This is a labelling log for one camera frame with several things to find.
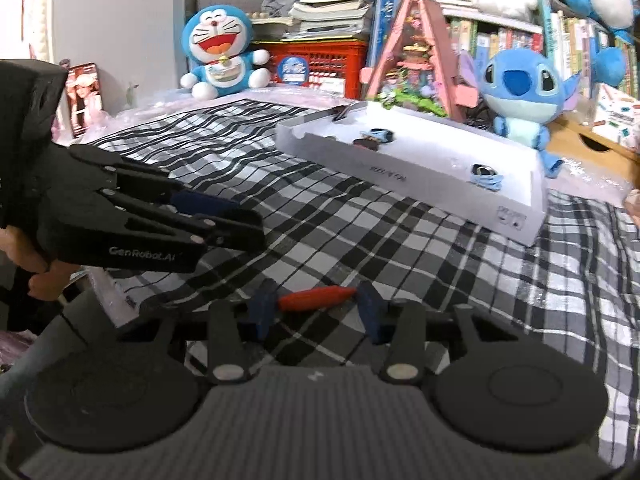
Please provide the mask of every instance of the ribbed black surface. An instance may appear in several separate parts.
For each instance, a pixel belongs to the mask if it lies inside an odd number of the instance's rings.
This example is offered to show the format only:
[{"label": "ribbed black surface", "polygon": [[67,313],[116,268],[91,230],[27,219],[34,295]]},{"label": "ribbed black surface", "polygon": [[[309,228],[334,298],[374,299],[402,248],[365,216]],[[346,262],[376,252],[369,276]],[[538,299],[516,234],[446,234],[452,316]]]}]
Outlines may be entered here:
[{"label": "ribbed black surface", "polygon": [[94,456],[45,446],[22,471],[33,480],[592,480],[607,467],[587,447],[527,456],[476,446],[419,390],[369,368],[266,367],[246,385],[214,388],[162,442]]}]

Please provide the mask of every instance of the white tray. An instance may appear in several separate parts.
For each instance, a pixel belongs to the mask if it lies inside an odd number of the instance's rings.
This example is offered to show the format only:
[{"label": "white tray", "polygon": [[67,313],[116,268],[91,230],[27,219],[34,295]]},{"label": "white tray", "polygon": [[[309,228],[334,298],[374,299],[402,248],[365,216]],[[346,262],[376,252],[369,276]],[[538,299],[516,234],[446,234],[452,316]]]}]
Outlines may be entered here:
[{"label": "white tray", "polygon": [[[538,152],[489,132],[404,108],[360,103],[333,122],[324,110],[283,121],[278,149],[357,176],[460,216],[530,246],[546,214],[546,184]],[[371,128],[395,139],[378,152],[353,146]],[[338,140],[326,138],[337,137]],[[501,174],[497,192],[469,182],[474,164]]]}]

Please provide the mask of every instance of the open red mouth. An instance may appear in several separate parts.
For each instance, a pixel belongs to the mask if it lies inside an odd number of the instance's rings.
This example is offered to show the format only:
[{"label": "open red mouth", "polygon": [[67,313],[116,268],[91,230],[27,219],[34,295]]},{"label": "open red mouth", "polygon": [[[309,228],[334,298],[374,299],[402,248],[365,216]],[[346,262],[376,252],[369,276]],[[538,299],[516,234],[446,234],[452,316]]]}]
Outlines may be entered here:
[{"label": "open red mouth", "polygon": [[219,34],[196,43],[202,50],[210,54],[222,54],[231,48],[238,34]]}]

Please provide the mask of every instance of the blue round sticker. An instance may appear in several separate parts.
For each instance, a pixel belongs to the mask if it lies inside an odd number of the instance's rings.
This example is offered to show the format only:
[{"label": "blue round sticker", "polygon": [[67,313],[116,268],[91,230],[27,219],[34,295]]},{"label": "blue round sticker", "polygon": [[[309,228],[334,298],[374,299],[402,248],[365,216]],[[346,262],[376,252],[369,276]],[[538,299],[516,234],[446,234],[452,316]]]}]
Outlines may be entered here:
[{"label": "blue round sticker", "polygon": [[306,59],[287,56],[278,64],[280,81],[289,85],[303,85],[309,79],[309,65]]}]

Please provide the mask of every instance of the blue plush toy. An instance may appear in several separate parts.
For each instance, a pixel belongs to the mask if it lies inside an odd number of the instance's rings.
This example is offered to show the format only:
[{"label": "blue plush toy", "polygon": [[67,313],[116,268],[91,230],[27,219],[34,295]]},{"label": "blue plush toy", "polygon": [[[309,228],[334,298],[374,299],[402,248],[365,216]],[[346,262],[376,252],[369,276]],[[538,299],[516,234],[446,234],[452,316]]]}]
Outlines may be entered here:
[{"label": "blue plush toy", "polygon": [[[632,42],[630,31],[640,13],[638,0],[564,0],[575,12],[604,23],[620,38]],[[625,58],[618,48],[605,48],[594,60],[594,81],[617,87],[625,75]]]},{"label": "blue plush toy", "polygon": [[212,6],[189,20],[182,32],[182,48],[197,65],[180,79],[198,100],[215,99],[245,88],[263,88],[271,75],[266,50],[244,52],[252,39],[251,21],[242,10]]},{"label": "blue plush toy", "polygon": [[478,77],[478,90],[498,114],[495,133],[537,149],[549,178],[558,176],[562,160],[546,152],[545,124],[575,108],[579,81],[580,74],[562,81],[546,57],[528,48],[499,52]]}]

